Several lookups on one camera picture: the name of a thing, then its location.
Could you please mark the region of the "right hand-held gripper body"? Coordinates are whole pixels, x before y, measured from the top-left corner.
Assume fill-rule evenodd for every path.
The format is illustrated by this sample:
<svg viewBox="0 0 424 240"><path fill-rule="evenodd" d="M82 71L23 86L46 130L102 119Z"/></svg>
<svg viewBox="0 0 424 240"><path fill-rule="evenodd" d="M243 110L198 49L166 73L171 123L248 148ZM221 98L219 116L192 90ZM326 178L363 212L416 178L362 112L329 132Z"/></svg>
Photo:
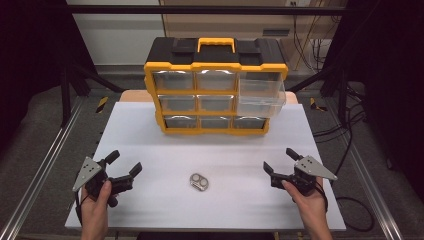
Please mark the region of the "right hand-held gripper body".
<svg viewBox="0 0 424 240"><path fill-rule="evenodd" d="M293 184L302 195L307 196L314 189L317 177L329 180L338 179L335 174L312 156L291 155L291 158L295 161L293 174L284 175L275 173L273 169L270 169L272 187L285 189L282 184L282 181L285 180Z"/></svg>

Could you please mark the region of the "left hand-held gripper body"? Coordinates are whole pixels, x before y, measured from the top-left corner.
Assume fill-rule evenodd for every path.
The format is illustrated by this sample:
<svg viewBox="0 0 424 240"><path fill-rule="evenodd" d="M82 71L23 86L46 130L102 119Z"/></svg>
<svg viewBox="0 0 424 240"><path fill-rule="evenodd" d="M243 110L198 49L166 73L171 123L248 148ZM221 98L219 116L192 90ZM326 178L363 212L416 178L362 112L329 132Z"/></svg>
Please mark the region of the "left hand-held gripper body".
<svg viewBox="0 0 424 240"><path fill-rule="evenodd" d="M134 177L130 174L113 178L106 172L105 158L100 161L94 161L86 157L81 169L79 170L72 191L77 193L81 187L85 187L90 197L95 200L103 186L104 182L109 180L112 185L111 194L108 199L108 205L115 207L118 204L116 195L133 188Z"/></svg>

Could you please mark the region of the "small oval metal part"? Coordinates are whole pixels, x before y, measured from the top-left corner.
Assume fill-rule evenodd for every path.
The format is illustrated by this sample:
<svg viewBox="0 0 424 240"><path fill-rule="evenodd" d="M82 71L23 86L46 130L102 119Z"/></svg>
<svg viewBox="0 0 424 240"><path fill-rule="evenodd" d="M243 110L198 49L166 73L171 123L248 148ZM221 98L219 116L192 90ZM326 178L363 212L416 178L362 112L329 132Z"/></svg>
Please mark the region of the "small oval metal part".
<svg viewBox="0 0 424 240"><path fill-rule="evenodd" d="M194 173L190 176L190 185L198 191L206 191L209 187L209 181L204 176Z"/></svg>

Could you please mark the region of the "transparent plastic drawer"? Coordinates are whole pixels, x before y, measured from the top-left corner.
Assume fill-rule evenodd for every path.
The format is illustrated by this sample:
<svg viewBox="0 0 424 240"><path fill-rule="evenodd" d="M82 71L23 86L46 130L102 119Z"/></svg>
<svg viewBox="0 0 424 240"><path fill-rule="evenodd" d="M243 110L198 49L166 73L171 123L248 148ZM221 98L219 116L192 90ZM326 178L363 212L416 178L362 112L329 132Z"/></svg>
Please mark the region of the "transparent plastic drawer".
<svg viewBox="0 0 424 240"><path fill-rule="evenodd" d="M281 81L241 79L237 114L262 118L278 115L286 104L286 95L280 92L281 85Z"/></svg>

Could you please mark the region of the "yellow black drawer organizer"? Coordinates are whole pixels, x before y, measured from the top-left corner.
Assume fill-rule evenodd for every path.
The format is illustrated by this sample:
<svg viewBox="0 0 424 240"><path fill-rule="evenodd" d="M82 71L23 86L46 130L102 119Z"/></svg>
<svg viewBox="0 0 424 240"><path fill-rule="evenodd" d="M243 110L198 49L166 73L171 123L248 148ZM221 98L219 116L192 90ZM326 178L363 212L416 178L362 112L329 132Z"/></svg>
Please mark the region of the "yellow black drawer organizer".
<svg viewBox="0 0 424 240"><path fill-rule="evenodd" d="M265 118L263 130L164 130L157 120L157 93L153 83L154 71L200 71L230 70L241 79L281 81L280 92L284 93L283 81L288 67L279 43L274 39L257 38L237 40L234 38L174 38L158 37L154 40L147 61L144 64L145 85L155 104L155 118L160 129L166 134L211 134L264 135L270 127L270 118Z"/></svg>

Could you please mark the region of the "person's right hand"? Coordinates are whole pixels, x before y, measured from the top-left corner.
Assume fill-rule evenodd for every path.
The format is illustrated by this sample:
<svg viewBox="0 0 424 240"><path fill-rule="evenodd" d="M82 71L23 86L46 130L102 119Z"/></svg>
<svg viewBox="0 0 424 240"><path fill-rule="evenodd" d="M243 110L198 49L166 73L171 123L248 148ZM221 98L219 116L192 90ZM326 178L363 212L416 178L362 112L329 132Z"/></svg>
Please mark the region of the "person's right hand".
<svg viewBox="0 0 424 240"><path fill-rule="evenodd" d="M326 222L326 201L321 194L323 189L323 179L316 178L316 189L309 196L302 195L298 189L290 182L283 180L282 184L293 201L297 204L301 219L304 223Z"/></svg>

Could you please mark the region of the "person's left hand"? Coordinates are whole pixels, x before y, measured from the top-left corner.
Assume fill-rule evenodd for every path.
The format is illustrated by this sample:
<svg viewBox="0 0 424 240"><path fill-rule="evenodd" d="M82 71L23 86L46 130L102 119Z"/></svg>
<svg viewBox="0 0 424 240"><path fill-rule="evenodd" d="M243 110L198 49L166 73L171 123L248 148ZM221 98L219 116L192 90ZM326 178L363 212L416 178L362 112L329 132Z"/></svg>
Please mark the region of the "person's left hand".
<svg viewBox="0 0 424 240"><path fill-rule="evenodd" d="M111 182L107 180L101 187L100 193L95 200L90 198L90 195L85 188L81 189L81 212L83 220L104 220L107 218L107 202L111 194L111 189Z"/></svg>

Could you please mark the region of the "yellow black hazard tape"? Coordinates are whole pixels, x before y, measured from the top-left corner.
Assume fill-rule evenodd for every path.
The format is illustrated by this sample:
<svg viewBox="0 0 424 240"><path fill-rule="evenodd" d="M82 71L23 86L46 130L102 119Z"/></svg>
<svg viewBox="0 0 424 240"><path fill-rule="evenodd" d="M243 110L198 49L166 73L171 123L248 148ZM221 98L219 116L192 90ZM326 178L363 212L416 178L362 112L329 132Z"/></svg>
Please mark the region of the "yellow black hazard tape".
<svg viewBox="0 0 424 240"><path fill-rule="evenodd" d="M96 113L102 113L107 101L108 101L109 97L102 97L99 101L99 104L96 108Z"/></svg>
<svg viewBox="0 0 424 240"><path fill-rule="evenodd" d="M318 106L316 101L315 101L315 98L312 98L312 97L310 98L310 109L321 111L321 112L328 111L328 109L326 107Z"/></svg>

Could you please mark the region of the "black metal stand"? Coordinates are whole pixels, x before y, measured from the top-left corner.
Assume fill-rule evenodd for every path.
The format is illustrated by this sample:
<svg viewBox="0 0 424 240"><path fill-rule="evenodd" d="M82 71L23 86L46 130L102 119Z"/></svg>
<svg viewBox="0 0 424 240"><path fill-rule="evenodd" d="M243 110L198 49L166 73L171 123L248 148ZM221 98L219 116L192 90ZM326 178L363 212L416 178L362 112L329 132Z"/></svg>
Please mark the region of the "black metal stand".
<svg viewBox="0 0 424 240"><path fill-rule="evenodd" d="M123 93L124 88L121 88L106 79L100 77L97 73L84 69L79 65L68 65L61 69L60 86L62 96L62 123L64 127L71 118L71 101L70 87L72 85L78 96L87 96L91 89L86 83L86 79L92 79L100 85L110 89L115 93Z"/></svg>
<svg viewBox="0 0 424 240"><path fill-rule="evenodd" d="M338 112L337 118L341 125L347 127L346 103L347 103L347 78L344 68L340 64L330 64L320 72L303 80L302 82L288 88L288 91L297 93L305 87L323 80L324 84L321 87L320 93L323 97L331 97L335 91L338 91Z"/></svg>

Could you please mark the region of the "grid of small clear drawers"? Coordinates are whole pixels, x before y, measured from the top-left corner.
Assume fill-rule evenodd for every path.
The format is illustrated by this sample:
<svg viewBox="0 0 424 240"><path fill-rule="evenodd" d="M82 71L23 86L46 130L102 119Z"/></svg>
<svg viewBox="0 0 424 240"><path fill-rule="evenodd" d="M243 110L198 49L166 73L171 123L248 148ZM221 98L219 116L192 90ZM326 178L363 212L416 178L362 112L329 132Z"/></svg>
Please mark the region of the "grid of small clear drawers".
<svg viewBox="0 0 424 240"><path fill-rule="evenodd" d="M263 130L266 119L236 114L238 74L230 70L154 71L157 120L164 130Z"/></svg>

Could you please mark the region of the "light wooden cabinet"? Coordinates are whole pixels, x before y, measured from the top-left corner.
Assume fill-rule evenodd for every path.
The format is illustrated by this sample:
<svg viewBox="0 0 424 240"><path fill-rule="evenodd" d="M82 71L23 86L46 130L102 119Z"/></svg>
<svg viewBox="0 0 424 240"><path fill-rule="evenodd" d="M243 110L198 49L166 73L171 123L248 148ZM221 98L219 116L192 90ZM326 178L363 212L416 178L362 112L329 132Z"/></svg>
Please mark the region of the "light wooden cabinet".
<svg viewBox="0 0 424 240"><path fill-rule="evenodd" d="M159 0L161 6L345 7L348 0ZM329 37L339 16L164 14L168 37L288 38L296 32Z"/></svg>

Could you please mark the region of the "black horizontal crossbar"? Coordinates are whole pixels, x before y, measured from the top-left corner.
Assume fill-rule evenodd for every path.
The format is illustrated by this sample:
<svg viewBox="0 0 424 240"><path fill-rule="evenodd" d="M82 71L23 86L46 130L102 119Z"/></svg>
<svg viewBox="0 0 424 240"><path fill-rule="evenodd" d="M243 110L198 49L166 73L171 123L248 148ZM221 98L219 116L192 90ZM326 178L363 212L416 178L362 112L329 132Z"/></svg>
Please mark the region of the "black horizontal crossbar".
<svg viewBox="0 0 424 240"><path fill-rule="evenodd" d="M262 6L151 6L151 5L68 5L75 14L216 14L216 15L318 15L342 16L345 7L262 7Z"/></svg>

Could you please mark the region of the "aluminium frame rail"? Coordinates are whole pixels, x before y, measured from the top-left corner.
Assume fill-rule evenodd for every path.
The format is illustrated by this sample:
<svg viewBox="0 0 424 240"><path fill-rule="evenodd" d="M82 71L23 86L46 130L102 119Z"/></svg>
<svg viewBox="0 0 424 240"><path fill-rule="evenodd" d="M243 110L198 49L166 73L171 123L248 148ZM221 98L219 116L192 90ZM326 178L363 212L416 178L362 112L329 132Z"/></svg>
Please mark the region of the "aluminium frame rail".
<svg viewBox="0 0 424 240"><path fill-rule="evenodd" d="M46 181L56 159L58 158L68 136L71 132L85 99L77 97L71 109L71 115L67 123L61 127L43 158L37 172L32 178L27 190L15 208L12 216L7 221L5 227L0 231L0 240L15 240L25 219L27 218L36 198L38 197L44 182Z"/></svg>
<svg viewBox="0 0 424 240"><path fill-rule="evenodd" d="M365 163L354 143L351 144L349 152L352 157L352 165L386 239L404 240L404 237L394 220L386 201L384 200L370 172L366 168Z"/></svg>

